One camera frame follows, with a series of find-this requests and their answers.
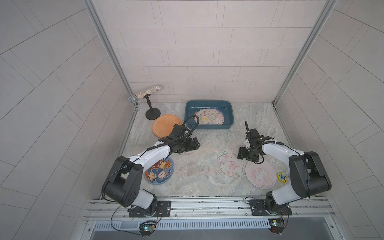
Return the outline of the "pink unicorn round coaster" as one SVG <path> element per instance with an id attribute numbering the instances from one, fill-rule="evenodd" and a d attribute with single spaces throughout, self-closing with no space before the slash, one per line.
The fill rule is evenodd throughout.
<path id="1" fill-rule="evenodd" d="M 245 174 L 249 182 L 259 189 L 271 189 L 277 182 L 277 173 L 268 162 L 259 165 L 248 162 L 245 167 Z"/>

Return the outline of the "white doodle flower coaster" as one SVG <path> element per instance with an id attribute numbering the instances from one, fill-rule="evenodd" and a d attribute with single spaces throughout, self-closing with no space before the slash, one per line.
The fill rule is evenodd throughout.
<path id="1" fill-rule="evenodd" d="M 223 150 L 217 158 L 220 170 L 232 178 L 238 178 L 245 174 L 246 163 L 246 160 L 238 159 L 238 152 L 233 149 Z"/>

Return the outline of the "white butterfly doodle coaster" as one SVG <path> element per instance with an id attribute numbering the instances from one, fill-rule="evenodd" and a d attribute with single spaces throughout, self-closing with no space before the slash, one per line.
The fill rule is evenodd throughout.
<path id="1" fill-rule="evenodd" d="M 223 125 L 225 121 L 223 112 L 218 109 L 200 109 L 195 115 L 199 117 L 200 125 Z"/>

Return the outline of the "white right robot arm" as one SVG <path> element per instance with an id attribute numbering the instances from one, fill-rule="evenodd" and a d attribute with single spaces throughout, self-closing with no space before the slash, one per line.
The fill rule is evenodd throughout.
<path id="1" fill-rule="evenodd" d="M 270 155 L 288 167 L 289 175 L 277 173 L 265 160 Z M 256 129 L 246 129 L 246 145 L 239 148 L 239 160 L 246 160 L 246 176 L 259 189 L 272 188 L 277 180 L 283 186 L 266 193 L 263 201 L 251 200 L 251 208 L 257 215 L 291 215 L 289 204 L 297 200 L 330 191 L 331 180 L 320 156 L 315 152 L 303 152 L 260 135 Z"/>

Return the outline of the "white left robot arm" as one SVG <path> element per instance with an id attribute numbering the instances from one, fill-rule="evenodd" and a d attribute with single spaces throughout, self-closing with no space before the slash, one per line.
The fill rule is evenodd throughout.
<path id="1" fill-rule="evenodd" d="M 197 138 L 192 138 L 197 124 L 191 129 L 186 123 L 174 125 L 171 134 L 158 139 L 142 153 L 129 158 L 118 157 L 108 173 L 101 188 L 102 197 L 109 197 L 123 207 L 136 206 L 150 209 L 155 205 L 156 196 L 141 188 L 145 171 L 158 161 L 173 153 L 184 153 L 199 149 L 201 146 Z"/>

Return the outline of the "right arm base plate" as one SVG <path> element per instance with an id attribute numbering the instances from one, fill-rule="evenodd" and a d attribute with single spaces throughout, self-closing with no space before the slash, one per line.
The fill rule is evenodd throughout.
<path id="1" fill-rule="evenodd" d="M 289 204 L 278 205 L 273 199 L 249 200 L 253 216 L 291 216 L 292 210 Z"/>

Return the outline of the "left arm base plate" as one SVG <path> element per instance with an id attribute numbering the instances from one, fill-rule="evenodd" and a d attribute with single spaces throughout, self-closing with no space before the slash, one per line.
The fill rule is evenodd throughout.
<path id="1" fill-rule="evenodd" d="M 147 209 L 132 206 L 128 212 L 130 218 L 160 218 L 169 217 L 171 201 L 155 201 Z"/>

